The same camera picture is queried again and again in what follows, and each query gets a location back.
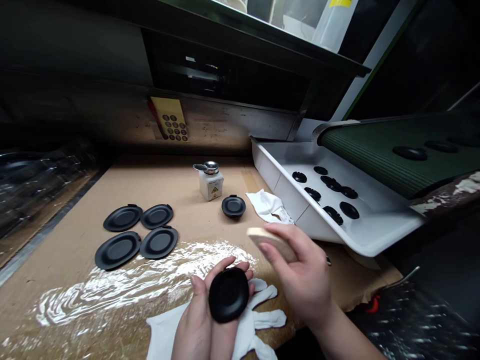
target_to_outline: white plastic tray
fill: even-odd
[[[409,208],[409,201],[323,146],[312,142],[258,142],[253,137],[253,161],[268,187],[278,196],[295,224],[312,239],[347,244],[355,252],[374,257],[420,227],[424,218]],[[328,170],[328,176],[358,193],[350,199],[330,190],[314,171]],[[298,171],[306,183],[293,179]],[[317,190],[316,202],[304,188]],[[360,218],[351,219],[340,202],[352,204]],[[330,206],[342,217],[338,225],[322,208]]]

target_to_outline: dark shelf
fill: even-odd
[[[137,26],[316,78],[325,71],[364,77],[371,70],[212,0],[68,0]]]

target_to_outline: white cloth glove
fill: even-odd
[[[232,360],[240,360],[250,350],[255,350],[260,360],[277,359],[274,350],[255,335],[255,329],[279,328],[285,325],[287,316],[281,310],[256,312],[253,309],[277,296],[277,288],[267,287],[262,279],[254,278],[249,283],[255,284],[255,292],[240,316],[238,330],[233,348]],[[175,333],[180,319],[190,302],[176,307],[163,314],[150,317],[146,320],[151,327],[150,346],[147,360],[170,360],[174,348]]]
[[[247,192],[246,196],[250,200],[255,212],[259,217],[267,223],[293,224],[294,221],[290,217],[284,204],[279,197],[265,192],[263,189],[259,192]]]

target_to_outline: brown cardboard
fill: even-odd
[[[223,196],[210,202],[203,200],[192,168],[206,160],[218,161],[225,179]],[[250,260],[255,276],[279,290],[277,298],[256,309],[285,311],[286,326],[257,332],[277,348],[301,324],[273,269],[246,237],[247,228],[264,222],[245,192],[262,188],[269,191],[251,159],[123,156],[0,288],[1,353],[16,359],[145,359],[150,341],[146,318],[185,303],[192,294],[189,274],[202,276],[231,254]],[[221,202],[231,194],[245,200],[240,219],[222,212]],[[136,256],[118,270],[98,270],[95,252],[115,235],[103,228],[103,221],[126,204],[143,210],[170,204],[174,216],[168,225],[178,230],[177,246],[161,260]],[[140,223],[131,230],[142,239],[149,232]],[[392,266],[366,269],[341,246],[321,245],[332,262],[333,296],[344,310],[401,278]]]

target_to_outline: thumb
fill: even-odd
[[[290,272],[290,267],[288,266],[284,257],[279,253],[277,248],[266,242],[259,243],[258,248],[261,250],[263,255],[265,255],[268,262],[280,277],[280,280],[285,278]]]
[[[200,324],[208,313],[209,297],[207,295],[207,286],[205,282],[196,275],[190,277],[191,287],[193,288],[193,297],[188,305],[188,321]]]
[[[205,282],[197,275],[190,276],[190,283],[193,288],[193,297],[201,297],[207,294],[207,286],[205,285]]]

